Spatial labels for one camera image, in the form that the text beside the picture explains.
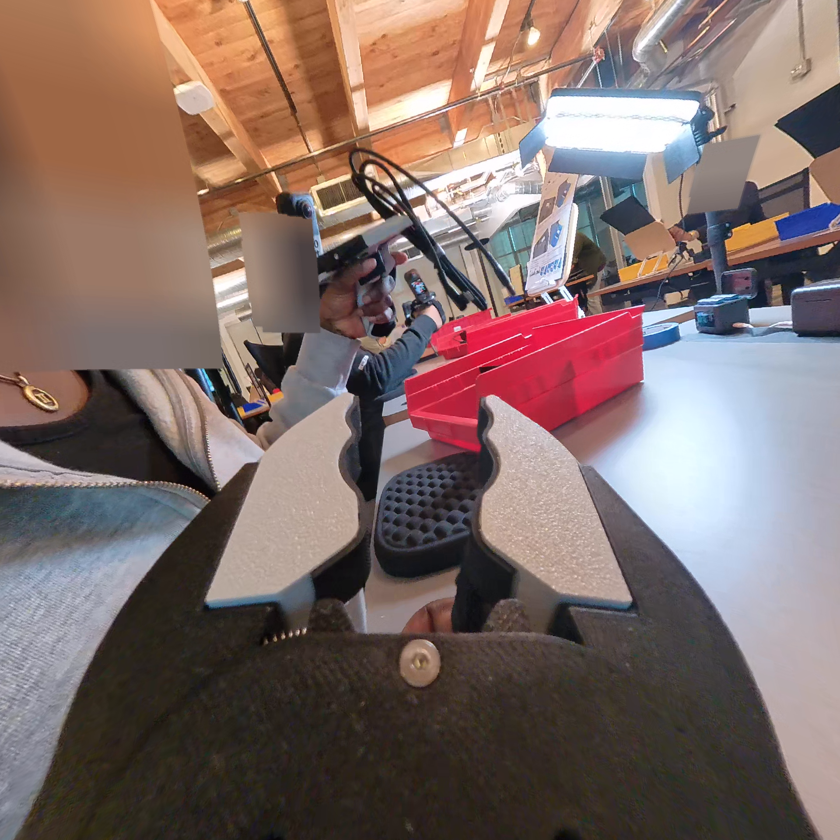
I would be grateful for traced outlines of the black light stand pole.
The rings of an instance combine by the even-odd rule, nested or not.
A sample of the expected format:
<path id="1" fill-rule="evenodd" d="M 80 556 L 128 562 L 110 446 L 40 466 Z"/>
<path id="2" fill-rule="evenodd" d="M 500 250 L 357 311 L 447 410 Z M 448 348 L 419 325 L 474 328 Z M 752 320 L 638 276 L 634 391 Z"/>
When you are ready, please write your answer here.
<path id="1" fill-rule="evenodd" d="M 729 264 L 726 242 L 731 235 L 731 225 L 728 220 L 729 211 L 713 211 L 706 213 L 707 247 L 710 252 L 713 274 L 715 277 L 715 291 L 707 298 L 719 298 L 732 293 L 732 281 L 729 278 Z"/>

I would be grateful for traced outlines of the white air vent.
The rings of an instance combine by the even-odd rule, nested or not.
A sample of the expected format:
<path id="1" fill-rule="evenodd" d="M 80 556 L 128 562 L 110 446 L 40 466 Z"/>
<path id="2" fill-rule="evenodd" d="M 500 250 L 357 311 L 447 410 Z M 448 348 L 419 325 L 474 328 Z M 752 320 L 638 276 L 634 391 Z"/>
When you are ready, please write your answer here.
<path id="1" fill-rule="evenodd" d="M 343 175 L 314 185 L 310 190 L 312 201 L 323 216 L 334 215 L 366 203 L 352 175 Z"/>

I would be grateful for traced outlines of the led light panel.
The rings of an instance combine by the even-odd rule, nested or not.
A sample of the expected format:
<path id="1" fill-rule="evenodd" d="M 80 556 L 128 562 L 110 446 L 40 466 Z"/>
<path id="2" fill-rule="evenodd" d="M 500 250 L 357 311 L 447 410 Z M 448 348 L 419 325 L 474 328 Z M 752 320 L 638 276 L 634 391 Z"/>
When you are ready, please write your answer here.
<path id="1" fill-rule="evenodd" d="M 699 91 L 557 88 L 520 141 L 519 159 L 527 166 L 545 152 L 551 173 L 637 182 L 659 154 L 672 183 L 726 132 L 711 127 L 713 117 Z"/>

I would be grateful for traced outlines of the instruction board with white stand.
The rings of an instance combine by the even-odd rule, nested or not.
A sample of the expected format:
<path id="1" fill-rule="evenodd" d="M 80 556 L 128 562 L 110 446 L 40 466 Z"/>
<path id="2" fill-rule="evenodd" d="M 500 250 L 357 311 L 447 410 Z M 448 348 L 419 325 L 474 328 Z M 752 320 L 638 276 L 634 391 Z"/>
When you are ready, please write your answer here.
<path id="1" fill-rule="evenodd" d="M 542 182 L 537 224 L 524 277 L 527 298 L 561 289 L 571 274 L 578 207 L 577 174 L 547 172 Z"/>

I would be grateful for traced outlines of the grey hard case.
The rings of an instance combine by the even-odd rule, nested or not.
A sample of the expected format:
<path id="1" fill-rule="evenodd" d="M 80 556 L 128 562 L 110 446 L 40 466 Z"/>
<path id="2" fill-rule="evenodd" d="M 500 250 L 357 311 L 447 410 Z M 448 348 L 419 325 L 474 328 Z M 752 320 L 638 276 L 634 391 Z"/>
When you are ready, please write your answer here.
<path id="1" fill-rule="evenodd" d="M 839 279 L 823 280 L 791 293 L 793 331 L 806 338 L 839 337 Z"/>

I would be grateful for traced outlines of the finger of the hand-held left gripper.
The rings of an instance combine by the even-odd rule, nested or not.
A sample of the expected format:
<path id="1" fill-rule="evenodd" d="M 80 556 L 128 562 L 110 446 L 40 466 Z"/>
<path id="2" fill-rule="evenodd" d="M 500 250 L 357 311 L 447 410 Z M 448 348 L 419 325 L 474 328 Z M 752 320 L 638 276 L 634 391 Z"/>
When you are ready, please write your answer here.
<path id="1" fill-rule="evenodd" d="M 365 228 L 359 233 L 368 249 L 378 249 L 396 238 L 404 237 L 414 229 L 414 221 L 405 215 L 396 215 Z"/>

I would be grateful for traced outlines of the white ceiling access point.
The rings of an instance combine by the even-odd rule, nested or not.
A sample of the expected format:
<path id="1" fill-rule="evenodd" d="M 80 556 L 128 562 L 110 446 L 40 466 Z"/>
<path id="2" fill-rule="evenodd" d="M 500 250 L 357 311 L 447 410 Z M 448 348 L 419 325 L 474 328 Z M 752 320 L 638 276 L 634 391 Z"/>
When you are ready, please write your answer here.
<path id="1" fill-rule="evenodd" d="M 191 116 L 212 111 L 215 97 L 207 85 L 199 80 L 189 80 L 174 86 L 175 101 L 180 110 Z"/>

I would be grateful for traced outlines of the black tan light flag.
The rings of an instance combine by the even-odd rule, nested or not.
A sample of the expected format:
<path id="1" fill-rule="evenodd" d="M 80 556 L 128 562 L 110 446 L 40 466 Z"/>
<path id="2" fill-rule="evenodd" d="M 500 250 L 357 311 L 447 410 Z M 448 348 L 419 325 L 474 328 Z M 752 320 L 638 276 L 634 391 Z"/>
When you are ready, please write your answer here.
<path id="1" fill-rule="evenodd" d="M 607 208 L 600 219 L 624 236 L 631 255 L 638 260 L 672 256 L 677 248 L 669 228 L 655 219 L 635 196 Z"/>
<path id="2" fill-rule="evenodd" d="M 777 121 L 775 128 L 811 157 L 808 170 L 830 203 L 839 204 L 839 84 Z"/>

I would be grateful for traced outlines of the person's left forearm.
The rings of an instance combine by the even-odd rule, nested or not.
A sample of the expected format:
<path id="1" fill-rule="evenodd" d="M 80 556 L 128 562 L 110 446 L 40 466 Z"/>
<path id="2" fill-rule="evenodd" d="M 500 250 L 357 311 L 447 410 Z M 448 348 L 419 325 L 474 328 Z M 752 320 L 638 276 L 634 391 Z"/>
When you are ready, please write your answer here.
<path id="1" fill-rule="evenodd" d="M 285 373 L 280 390 L 283 394 L 269 410 L 256 439 L 267 450 L 285 432 L 347 391 L 347 381 L 359 339 L 321 329 L 306 333 L 294 363 Z"/>

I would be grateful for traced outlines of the red plastic bin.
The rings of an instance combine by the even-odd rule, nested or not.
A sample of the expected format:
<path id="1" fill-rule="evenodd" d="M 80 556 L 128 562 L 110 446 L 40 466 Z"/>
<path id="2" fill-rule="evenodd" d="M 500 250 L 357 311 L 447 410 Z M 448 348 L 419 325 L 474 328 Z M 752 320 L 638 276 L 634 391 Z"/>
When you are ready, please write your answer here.
<path id="1" fill-rule="evenodd" d="M 498 318 L 478 312 L 445 325 L 430 344 L 437 355 L 451 361 L 518 335 L 528 336 L 536 328 L 576 320 L 581 316 L 579 310 L 574 297 Z"/>
<path id="2" fill-rule="evenodd" d="M 552 431 L 644 379 L 641 306 L 536 328 L 405 383 L 407 415 L 429 437 L 477 451 L 480 401 L 497 396 Z"/>

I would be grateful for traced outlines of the person's black shirt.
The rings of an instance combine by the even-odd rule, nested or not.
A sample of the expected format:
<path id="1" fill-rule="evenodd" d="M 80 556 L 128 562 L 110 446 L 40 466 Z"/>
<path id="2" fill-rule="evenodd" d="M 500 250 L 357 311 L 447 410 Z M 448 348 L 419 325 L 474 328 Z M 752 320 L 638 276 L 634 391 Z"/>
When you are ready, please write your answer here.
<path id="1" fill-rule="evenodd" d="M 58 409 L 37 408 L 23 390 L 2 381 L 2 441 L 63 469 L 216 489 L 177 458 L 151 420 L 107 371 L 24 373 L 51 394 Z"/>

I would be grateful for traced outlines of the blue plastic bin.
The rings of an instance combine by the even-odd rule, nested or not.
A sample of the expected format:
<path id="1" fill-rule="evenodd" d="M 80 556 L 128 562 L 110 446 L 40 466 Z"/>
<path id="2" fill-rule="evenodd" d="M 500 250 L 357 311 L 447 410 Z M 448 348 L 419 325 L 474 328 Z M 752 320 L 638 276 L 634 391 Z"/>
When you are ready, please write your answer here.
<path id="1" fill-rule="evenodd" d="M 823 203 L 798 213 L 780 217 L 775 226 L 780 241 L 811 236 L 839 227 L 839 205 Z"/>

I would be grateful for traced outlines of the black foam pad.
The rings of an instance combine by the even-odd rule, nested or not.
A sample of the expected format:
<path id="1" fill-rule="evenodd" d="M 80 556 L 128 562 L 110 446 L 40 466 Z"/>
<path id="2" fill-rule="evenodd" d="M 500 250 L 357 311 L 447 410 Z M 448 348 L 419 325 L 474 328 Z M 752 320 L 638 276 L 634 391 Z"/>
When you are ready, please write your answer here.
<path id="1" fill-rule="evenodd" d="M 374 555 L 392 578 L 414 580 L 458 568 L 480 491 L 478 454 L 462 452 L 416 465 L 383 489 Z"/>

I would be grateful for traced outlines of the person's grey zip hoodie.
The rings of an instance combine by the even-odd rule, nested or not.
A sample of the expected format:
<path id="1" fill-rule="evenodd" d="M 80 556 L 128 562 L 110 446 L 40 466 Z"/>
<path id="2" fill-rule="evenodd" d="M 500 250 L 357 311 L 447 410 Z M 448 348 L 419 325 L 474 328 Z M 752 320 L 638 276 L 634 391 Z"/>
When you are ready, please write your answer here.
<path id="1" fill-rule="evenodd" d="M 256 436 L 179 371 L 108 371 L 159 438 L 219 492 Z M 92 656 L 133 589 L 212 497 L 63 469 L 2 441 L 2 838 L 46 777 Z"/>

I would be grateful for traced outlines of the person's left hand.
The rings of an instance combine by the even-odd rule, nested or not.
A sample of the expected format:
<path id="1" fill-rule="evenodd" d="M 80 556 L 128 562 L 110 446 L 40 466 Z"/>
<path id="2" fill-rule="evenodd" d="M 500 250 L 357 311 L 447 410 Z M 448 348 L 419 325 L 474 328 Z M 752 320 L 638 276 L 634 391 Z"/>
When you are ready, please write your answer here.
<path id="1" fill-rule="evenodd" d="M 369 328 L 387 326 L 394 320 L 394 302 L 386 282 L 361 285 L 376 268 L 375 258 L 368 258 L 331 275 L 320 299 L 322 329 L 362 340 L 369 335 Z"/>

